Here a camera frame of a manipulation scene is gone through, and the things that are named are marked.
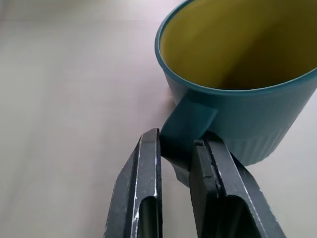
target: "gray surface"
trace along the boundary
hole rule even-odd
[[[173,108],[154,37],[179,0],[11,0],[0,26],[0,237],[100,238],[139,136]],[[250,167],[289,238],[314,238],[317,95]],[[166,238],[196,235],[162,162]]]

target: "mug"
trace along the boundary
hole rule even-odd
[[[180,4],[155,39],[176,102],[161,138],[185,155],[211,131],[245,166],[269,156],[317,88],[316,22],[309,0]]]

